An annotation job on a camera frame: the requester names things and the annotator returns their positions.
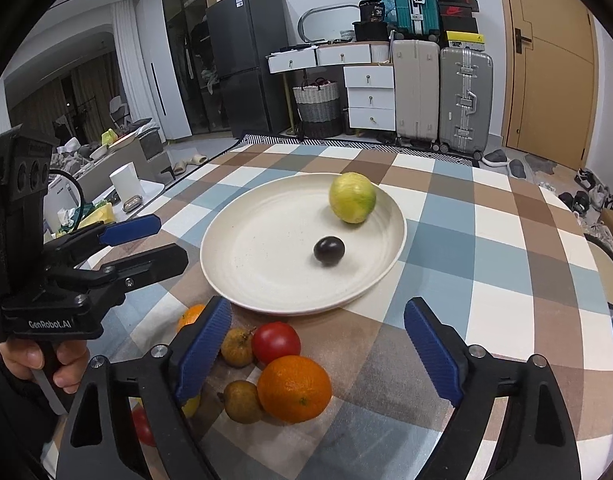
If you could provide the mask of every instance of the red tomato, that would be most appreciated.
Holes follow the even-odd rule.
[[[139,441],[146,446],[155,447],[155,439],[153,438],[151,426],[148,424],[144,406],[141,404],[136,406],[131,412],[131,415],[133,416],[133,424],[136,427],[136,433],[138,433]]]
[[[285,355],[300,355],[302,344],[291,325],[275,321],[262,325],[253,334],[253,353],[264,365]]]

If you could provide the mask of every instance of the yellow-green citrus fruit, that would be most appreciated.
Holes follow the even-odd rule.
[[[344,173],[331,184],[329,203],[337,218],[349,224],[360,224],[376,206],[376,189],[364,175]]]

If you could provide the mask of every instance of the human hand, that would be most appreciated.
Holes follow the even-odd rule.
[[[44,367],[44,355],[35,341],[10,338],[0,343],[0,354],[9,371],[24,381],[33,380],[31,370]],[[64,341],[56,348],[56,355],[64,366],[53,374],[53,382],[66,393],[74,394],[89,362],[86,341]]]

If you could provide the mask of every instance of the blue gripper pad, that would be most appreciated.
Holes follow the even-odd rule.
[[[111,247],[157,235],[162,227],[162,221],[155,215],[147,215],[131,220],[109,225],[98,240],[101,244]]]
[[[216,301],[218,304],[207,313],[208,319],[204,327],[180,360],[175,398],[181,404],[198,395],[202,383],[218,357],[222,341],[231,328],[231,303],[225,298],[218,298]],[[203,316],[205,312],[200,314],[196,322],[203,322],[205,319]]]
[[[405,306],[405,330],[438,395],[442,399],[449,400],[453,407],[457,408],[464,396],[460,386],[458,365],[417,304],[418,300],[420,298],[414,298]]]

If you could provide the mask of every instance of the dark plum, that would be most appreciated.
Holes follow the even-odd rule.
[[[335,236],[326,236],[313,248],[315,259],[326,266],[334,266],[343,259],[344,242]]]

